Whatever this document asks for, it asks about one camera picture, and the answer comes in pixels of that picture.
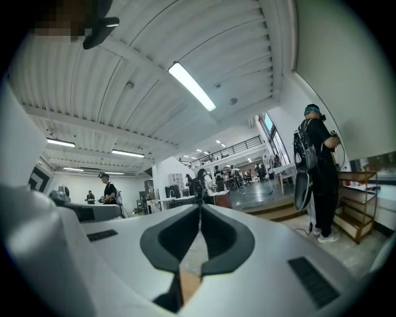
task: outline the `white sneaker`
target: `white sneaker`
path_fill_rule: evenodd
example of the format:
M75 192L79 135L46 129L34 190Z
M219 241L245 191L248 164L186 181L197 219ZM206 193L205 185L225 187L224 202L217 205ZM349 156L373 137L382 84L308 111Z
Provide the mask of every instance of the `white sneaker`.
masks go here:
M332 231L332 233L328 237L323 237L322 235L319 236L317 241L319 243L326 243L326 242L336 242L340 238L340 233L336 231Z
M322 233L322 229L314 227L314 230L312 232L315 236L318 236Z

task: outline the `gray floor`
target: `gray floor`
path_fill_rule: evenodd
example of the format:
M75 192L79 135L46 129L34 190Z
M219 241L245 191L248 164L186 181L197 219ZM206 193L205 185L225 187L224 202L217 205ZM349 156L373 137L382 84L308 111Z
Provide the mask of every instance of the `gray floor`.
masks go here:
M265 208L266 204L271 204L277 199L294 195L293 184L284 185L283 188L284 194L282 194L280 186L276 188L272 180L266 180L263 183L254 182L245 185L244 188L231 190L232 208L237 211L256 206Z
M291 229L304 228L308 231L309 216L304 215L282 223ZM338 259L357 279L360 279L369 271L374 258L386 241L386 237L375 230L373 230L371 235L364 237L360 245L357 245L344 233L341 233L341 238L335 243L320 244L313 233L307 236L303 231L298 230L297 232ZM199 232L181 263L181 269L200 276L200 267L206 261L208 261L207 247L204 237Z

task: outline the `black metal railing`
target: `black metal railing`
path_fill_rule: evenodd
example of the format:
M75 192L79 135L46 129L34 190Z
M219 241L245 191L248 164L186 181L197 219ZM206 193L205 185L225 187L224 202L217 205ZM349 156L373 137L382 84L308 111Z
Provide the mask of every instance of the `black metal railing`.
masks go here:
M233 146L226 147L223 150L220 150L215 153L211 153L204 157L198 158L197 160L192 161L190 163L190 168L199 167L199 166L208 164L210 162L214 162L219 159L223 159L227 156L242 152L247 149L251 149L252 147L258 146L260 144L262 144L260 136L252 137L249 140L243 141L243 142L235 144Z

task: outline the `fluorescent light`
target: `fluorescent light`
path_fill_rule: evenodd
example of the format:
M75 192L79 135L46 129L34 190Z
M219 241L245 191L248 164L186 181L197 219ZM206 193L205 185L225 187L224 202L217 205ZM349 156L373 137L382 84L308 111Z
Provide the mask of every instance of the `fluorescent light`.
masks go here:
M187 72L187 70L184 69L182 65L180 65L179 63L174 63L169 68L169 73L174 78L176 78L180 82L180 84L185 86L185 88L187 88L190 93L192 93L208 111L216 109L213 101L211 101L211 99L200 87L200 85L198 85L195 79L191 77L191 75Z
M47 138L47 142L52 143L52 144L57 144L57 145L68 146L68 147L75 147L75 144L72 142L59 141L59 140L49 139L49 138Z
M63 169L68 171L84 172L84 170L82 170L81 168L64 167Z
M135 156L135 157L144 157L143 154L132 153L132 152L125 152L125 151L119 151L119 150L112 150L111 153L113 153L113 154L119 154L119 155Z

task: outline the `black t-shirt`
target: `black t-shirt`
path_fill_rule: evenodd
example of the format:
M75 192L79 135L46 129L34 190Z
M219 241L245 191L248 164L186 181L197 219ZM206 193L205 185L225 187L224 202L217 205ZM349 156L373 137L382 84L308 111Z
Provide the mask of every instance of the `black t-shirt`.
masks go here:
M105 187L105 198L111 195L111 193L114 193L114 196L117 193L117 189L114 187L112 183L108 183ZM111 201L107 202L108 204L116 204L116 200L112 199Z
M320 170L324 172L329 171L333 176L337 169L335 168L330 149L323 143L331 137L331 134L328 132L323 121L320 119L312 119L308 124L306 133L315 147Z

